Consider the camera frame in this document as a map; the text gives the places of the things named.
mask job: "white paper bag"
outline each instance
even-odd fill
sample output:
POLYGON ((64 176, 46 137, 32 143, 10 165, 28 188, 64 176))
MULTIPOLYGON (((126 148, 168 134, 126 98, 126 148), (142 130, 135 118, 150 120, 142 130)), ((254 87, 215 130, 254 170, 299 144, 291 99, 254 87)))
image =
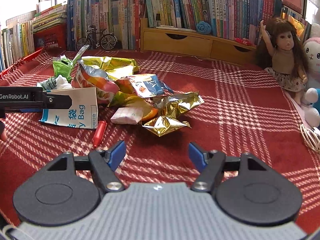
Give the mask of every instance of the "white paper bag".
POLYGON ((68 95, 72 99, 72 106, 69 109, 44 109, 40 122, 72 128, 97 128, 95 88, 56 89, 47 91, 47 94, 68 95))

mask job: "drawer handle cutout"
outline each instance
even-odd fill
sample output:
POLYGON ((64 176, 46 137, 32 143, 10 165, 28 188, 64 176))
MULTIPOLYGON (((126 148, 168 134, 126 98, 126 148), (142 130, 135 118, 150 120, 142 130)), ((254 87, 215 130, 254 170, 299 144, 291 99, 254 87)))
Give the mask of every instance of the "drawer handle cutout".
POLYGON ((166 35, 174 40, 183 40, 184 38, 186 38, 186 35, 180 35, 180 34, 171 34, 171 33, 166 33, 166 35))
POLYGON ((250 49, 245 49, 239 46, 234 45, 234 47, 236 48, 236 50, 240 51, 240 52, 249 52, 251 51, 250 49))

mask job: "blue yarn ball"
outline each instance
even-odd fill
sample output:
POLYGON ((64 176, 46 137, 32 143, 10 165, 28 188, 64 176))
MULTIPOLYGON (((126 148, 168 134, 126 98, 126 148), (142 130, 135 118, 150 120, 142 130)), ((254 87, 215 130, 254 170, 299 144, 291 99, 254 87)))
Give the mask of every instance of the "blue yarn ball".
POLYGON ((197 29, 197 32, 199 32, 199 33, 201 33, 201 34, 207 35, 207 34, 211 33, 211 26, 210 26, 210 24, 208 24, 208 23, 206 23, 206 22, 204 22, 204 21, 199 22, 199 23, 197 24, 196 29, 197 29))

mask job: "red box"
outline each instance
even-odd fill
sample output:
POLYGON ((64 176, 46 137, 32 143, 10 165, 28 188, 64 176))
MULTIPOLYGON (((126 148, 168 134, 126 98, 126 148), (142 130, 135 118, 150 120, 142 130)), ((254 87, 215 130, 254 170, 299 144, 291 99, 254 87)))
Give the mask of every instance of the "red box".
POLYGON ((67 24, 59 24, 47 30, 33 34, 35 50, 44 46, 58 46, 67 50, 67 24))

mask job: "bicycle wheel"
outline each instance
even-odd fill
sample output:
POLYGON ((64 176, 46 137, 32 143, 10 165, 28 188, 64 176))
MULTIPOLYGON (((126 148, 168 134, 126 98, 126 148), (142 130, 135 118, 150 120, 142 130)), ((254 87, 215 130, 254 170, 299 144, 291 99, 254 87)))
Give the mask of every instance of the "bicycle wheel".
POLYGON ((88 49, 91 47, 91 41, 87 40, 87 38, 81 38, 76 43, 76 49, 79 50, 85 45, 90 45, 88 49))
POLYGON ((116 39, 110 34, 104 35, 101 38, 100 45, 104 50, 111 50, 116 46, 116 39))

